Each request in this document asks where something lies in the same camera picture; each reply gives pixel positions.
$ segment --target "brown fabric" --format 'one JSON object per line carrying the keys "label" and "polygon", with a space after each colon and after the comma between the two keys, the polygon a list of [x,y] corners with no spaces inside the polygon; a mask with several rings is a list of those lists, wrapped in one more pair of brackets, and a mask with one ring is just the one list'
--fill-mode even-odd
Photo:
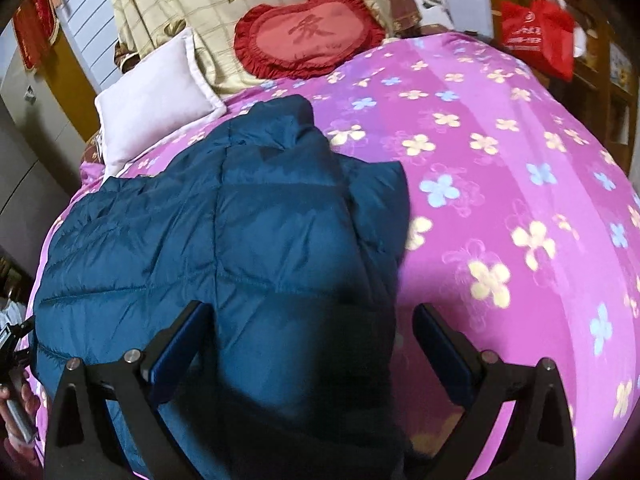
{"label": "brown fabric", "polygon": [[85,144],[84,153],[82,154],[82,159],[80,160],[81,164],[83,162],[90,162],[92,164],[104,164],[104,161],[102,160],[102,157],[98,152],[97,146],[97,137],[99,133],[100,132],[91,137],[91,139],[89,139]]}
{"label": "brown fabric", "polygon": [[420,12],[415,0],[389,0],[394,32],[400,36],[420,23]]}

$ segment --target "metal screw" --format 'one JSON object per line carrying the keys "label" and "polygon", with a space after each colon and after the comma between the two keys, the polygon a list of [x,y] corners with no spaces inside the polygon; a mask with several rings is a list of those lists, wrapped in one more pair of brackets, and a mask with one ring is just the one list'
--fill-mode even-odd
{"label": "metal screw", "polygon": [[484,361],[488,365],[495,365],[500,360],[500,357],[498,356],[498,354],[495,353],[493,350],[483,351],[480,354],[480,357],[482,358],[482,361]]}
{"label": "metal screw", "polygon": [[80,366],[82,361],[78,357],[72,357],[69,361],[66,362],[66,369],[69,371],[73,371]]}
{"label": "metal screw", "polygon": [[543,367],[545,367],[545,370],[547,371],[551,371],[551,370],[555,370],[556,369],[556,363],[554,362],[553,359],[550,359],[549,357],[543,357],[542,358],[542,365]]}
{"label": "metal screw", "polygon": [[142,357],[142,352],[137,348],[134,348],[133,350],[129,350],[124,354],[124,360],[129,364],[135,363],[141,357]]}

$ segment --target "black metal bracket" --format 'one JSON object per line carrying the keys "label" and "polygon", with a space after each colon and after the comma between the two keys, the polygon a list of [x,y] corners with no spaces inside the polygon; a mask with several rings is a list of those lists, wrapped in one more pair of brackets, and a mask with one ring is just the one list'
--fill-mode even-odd
{"label": "black metal bracket", "polygon": [[153,478],[202,480],[157,408],[172,398],[211,316],[209,304],[192,301],[144,351],[132,349],[119,361],[91,366],[70,359],[50,414],[44,479],[136,479],[107,410],[106,400],[116,400]]}
{"label": "black metal bracket", "polygon": [[[45,480],[134,480],[106,407],[116,400],[155,480],[202,480],[167,430],[157,408],[170,400],[210,330],[210,305],[191,302],[144,351],[110,364],[67,362],[49,421]],[[504,402],[515,400],[510,424],[482,480],[575,479],[572,425],[556,364],[505,364],[478,352],[428,304],[414,311],[414,335],[453,403],[465,415],[428,460],[407,456],[408,480],[464,480],[476,464]]]}
{"label": "black metal bracket", "polygon": [[515,401],[498,452],[482,480],[575,479],[569,408],[552,359],[535,367],[505,364],[491,350],[478,352],[430,304],[414,310],[414,334],[445,387],[465,414],[440,452],[409,479],[468,478],[504,402]]}

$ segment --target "bed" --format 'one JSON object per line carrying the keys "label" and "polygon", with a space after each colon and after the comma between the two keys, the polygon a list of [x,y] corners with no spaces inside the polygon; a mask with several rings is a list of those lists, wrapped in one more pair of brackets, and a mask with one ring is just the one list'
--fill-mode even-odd
{"label": "bed", "polygon": [[[571,405],[577,477],[590,478],[640,388],[640,198],[609,153],[526,65],[449,33],[391,40],[327,76],[245,90],[226,101],[226,116],[165,138],[120,176],[153,177],[217,124],[291,94],[312,103],[335,151],[399,160],[406,172],[412,220],[392,377],[397,421],[415,448],[435,452],[461,415],[412,337],[412,309],[430,301],[505,361],[555,359]],[[31,303],[52,234],[100,188],[103,172],[82,164],[82,188],[49,232]],[[33,386],[46,408],[46,392]],[[475,476],[488,468],[508,416]],[[41,434],[46,418],[40,410]]]}

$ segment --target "blue padding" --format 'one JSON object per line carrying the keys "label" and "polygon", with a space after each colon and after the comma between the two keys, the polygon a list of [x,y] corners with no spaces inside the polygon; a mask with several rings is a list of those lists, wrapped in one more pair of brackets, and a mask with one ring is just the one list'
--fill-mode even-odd
{"label": "blue padding", "polygon": [[476,400],[473,374],[423,306],[414,310],[414,335],[451,402],[468,409]]}
{"label": "blue padding", "polygon": [[200,349],[205,333],[210,330],[210,316],[211,305],[199,304],[149,371],[148,401],[152,407],[169,402],[174,396],[180,378]]}

